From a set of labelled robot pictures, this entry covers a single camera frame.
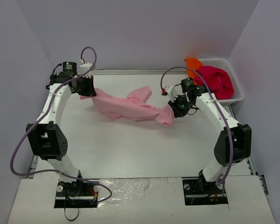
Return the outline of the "pink t shirt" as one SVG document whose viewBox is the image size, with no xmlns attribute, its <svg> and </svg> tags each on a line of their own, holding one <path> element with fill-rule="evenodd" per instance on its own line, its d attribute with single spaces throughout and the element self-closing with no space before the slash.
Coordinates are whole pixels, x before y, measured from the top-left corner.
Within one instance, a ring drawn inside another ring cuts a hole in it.
<svg viewBox="0 0 280 224">
<path fill-rule="evenodd" d="M 175 119 L 169 105 L 159 108 L 146 103 L 152 94 L 149 86 L 130 92 L 126 98 L 114 97 L 99 88 L 95 91 L 95 97 L 81 96 L 80 99 L 91 99 L 96 109 L 112 121 L 119 118 L 128 118 L 133 121 L 156 120 L 160 124 L 171 126 Z"/>
</svg>

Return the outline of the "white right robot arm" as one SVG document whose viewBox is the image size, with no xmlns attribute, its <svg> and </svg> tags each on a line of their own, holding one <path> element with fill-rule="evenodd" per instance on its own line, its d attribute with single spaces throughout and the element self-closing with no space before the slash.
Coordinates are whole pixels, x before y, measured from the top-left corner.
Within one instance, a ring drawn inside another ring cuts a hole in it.
<svg viewBox="0 0 280 224">
<path fill-rule="evenodd" d="M 186 78 L 179 86 L 181 93 L 175 90 L 175 86 L 166 86 L 162 90 L 163 94 L 169 96 L 168 105 L 174 116 L 181 118 L 191 109 L 200 110 L 218 131 L 214 159 L 199 172 L 198 188 L 204 193 L 215 187 L 222 189 L 231 167 L 250 157 L 252 129 L 229 115 L 205 85 L 195 85 L 192 78 Z"/>
</svg>

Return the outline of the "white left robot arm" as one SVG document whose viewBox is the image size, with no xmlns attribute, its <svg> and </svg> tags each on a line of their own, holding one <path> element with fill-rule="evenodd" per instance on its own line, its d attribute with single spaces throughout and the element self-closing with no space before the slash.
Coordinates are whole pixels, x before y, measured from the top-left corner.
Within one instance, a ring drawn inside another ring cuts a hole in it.
<svg viewBox="0 0 280 224">
<path fill-rule="evenodd" d="M 26 130 L 33 154 L 57 170 L 60 185 L 68 186 L 69 192 L 80 195 L 85 184 L 81 180 L 81 172 L 67 155 L 69 144 L 60 128 L 61 118 L 72 94 L 83 97 L 95 97 L 97 94 L 93 76 L 88 72 L 91 63 L 83 62 L 78 66 L 75 62 L 63 62 L 61 67 L 61 72 L 50 76 L 50 83 L 46 87 L 49 94 L 37 124 L 28 124 Z"/>
</svg>

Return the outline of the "orange t shirt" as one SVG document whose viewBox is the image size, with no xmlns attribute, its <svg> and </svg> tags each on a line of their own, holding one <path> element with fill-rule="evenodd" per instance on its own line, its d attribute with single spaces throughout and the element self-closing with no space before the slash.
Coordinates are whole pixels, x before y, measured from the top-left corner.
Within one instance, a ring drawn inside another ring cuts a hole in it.
<svg viewBox="0 0 280 224">
<path fill-rule="evenodd" d="M 187 68 L 191 69 L 187 70 L 187 73 L 190 78 L 193 78 L 194 84 L 204 86 L 204 82 L 193 70 L 200 74 L 209 89 L 215 94 L 217 90 L 218 69 L 212 66 L 204 66 L 197 58 L 186 58 L 184 61 Z"/>
</svg>

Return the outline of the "magenta t shirt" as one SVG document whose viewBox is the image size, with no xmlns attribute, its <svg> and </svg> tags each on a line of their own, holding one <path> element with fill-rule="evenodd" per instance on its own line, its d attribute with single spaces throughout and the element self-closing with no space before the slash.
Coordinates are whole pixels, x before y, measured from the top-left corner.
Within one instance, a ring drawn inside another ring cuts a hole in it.
<svg viewBox="0 0 280 224">
<path fill-rule="evenodd" d="M 230 99 L 234 94 L 231 79 L 226 71 L 213 66 L 202 66 L 196 72 L 204 79 L 218 100 Z"/>
</svg>

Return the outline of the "white plastic basket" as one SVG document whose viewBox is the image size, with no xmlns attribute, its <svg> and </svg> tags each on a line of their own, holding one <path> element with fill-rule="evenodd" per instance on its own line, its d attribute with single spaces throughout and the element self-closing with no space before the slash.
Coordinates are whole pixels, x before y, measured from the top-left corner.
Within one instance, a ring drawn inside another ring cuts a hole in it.
<svg viewBox="0 0 280 224">
<path fill-rule="evenodd" d="M 232 66 L 226 59 L 223 58 L 199 58 L 205 66 L 213 66 L 216 68 L 220 68 L 227 72 L 231 79 L 231 83 L 234 89 L 234 94 L 230 99 L 219 100 L 222 105 L 231 105 L 233 103 L 242 101 L 244 99 L 244 93 L 241 87 L 241 84 L 238 80 L 238 77 L 233 70 Z"/>
</svg>

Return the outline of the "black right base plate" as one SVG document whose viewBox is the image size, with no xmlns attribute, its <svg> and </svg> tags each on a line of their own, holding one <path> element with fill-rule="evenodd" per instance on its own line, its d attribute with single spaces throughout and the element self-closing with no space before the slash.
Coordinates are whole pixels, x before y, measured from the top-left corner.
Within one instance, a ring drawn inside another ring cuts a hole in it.
<svg viewBox="0 0 280 224">
<path fill-rule="evenodd" d="M 182 178 L 182 186 L 186 206 L 228 204 L 223 190 L 215 183 L 207 184 L 206 189 L 202 189 L 198 178 Z"/>
</svg>

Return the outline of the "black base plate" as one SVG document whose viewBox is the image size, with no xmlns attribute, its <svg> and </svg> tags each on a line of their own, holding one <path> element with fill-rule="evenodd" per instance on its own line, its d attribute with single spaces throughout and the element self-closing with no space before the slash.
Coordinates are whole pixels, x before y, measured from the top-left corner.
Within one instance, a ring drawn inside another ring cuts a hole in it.
<svg viewBox="0 0 280 224">
<path fill-rule="evenodd" d="M 182 178 L 182 186 L 186 206 L 228 204 L 223 190 L 215 183 L 207 184 L 206 189 L 202 189 L 198 178 Z"/>
<path fill-rule="evenodd" d="M 56 188 L 54 208 L 96 208 L 98 206 L 99 182 L 59 181 Z"/>
</svg>

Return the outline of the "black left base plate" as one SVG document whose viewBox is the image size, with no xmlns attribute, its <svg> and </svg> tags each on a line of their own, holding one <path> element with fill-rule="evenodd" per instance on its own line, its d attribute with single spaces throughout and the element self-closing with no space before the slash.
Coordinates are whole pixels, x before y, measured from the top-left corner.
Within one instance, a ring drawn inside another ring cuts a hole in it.
<svg viewBox="0 0 280 224">
<path fill-rule="evenodd" d="M 98 206 L 99 182 L 59 181 L 56 188 L 54 208 L 96 208 Z"/>
</svg>

